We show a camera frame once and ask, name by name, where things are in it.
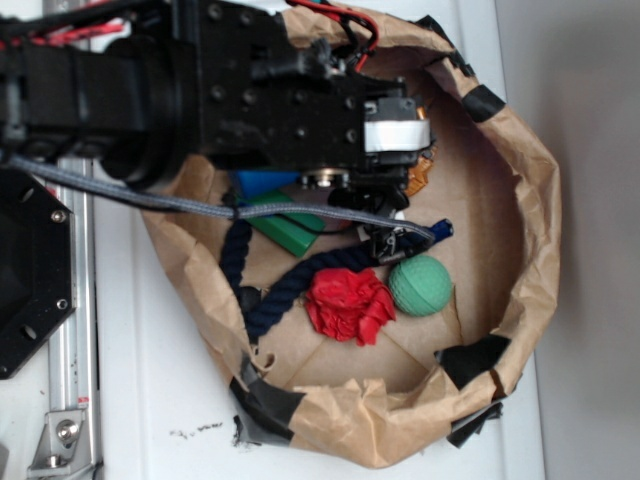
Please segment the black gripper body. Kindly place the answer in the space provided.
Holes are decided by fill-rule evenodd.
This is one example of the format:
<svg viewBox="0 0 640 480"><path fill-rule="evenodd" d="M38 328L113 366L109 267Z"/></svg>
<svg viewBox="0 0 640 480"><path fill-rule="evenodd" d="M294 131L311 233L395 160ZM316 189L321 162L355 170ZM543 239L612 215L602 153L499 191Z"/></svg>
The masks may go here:
<svg viewBox="0 0 640 480"><path fill-rule="evenodd" d="M199 151L217 167L407 187L430 133L403 79L357 72L323 37L293 46L280 14L202 1L197 17Z"/></svg>

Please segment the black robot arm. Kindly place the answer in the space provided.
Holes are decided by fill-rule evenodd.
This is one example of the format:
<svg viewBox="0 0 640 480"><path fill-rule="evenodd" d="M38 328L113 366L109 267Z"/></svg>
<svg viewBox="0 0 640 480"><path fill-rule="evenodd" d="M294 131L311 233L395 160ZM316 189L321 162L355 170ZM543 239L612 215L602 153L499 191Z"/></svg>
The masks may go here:
<svg viewBox="0 0 640 480"><path fill-rule="evenodd" d="M403 79L366 76L373 18L294 1L347 37L301 43L281 13L228 1L106 1L1 24L1 151L99 160L133 190L169 184L190 155L228 172L294 172L332 190L383 263L415 254L396 214L430 125Z"/></svg>

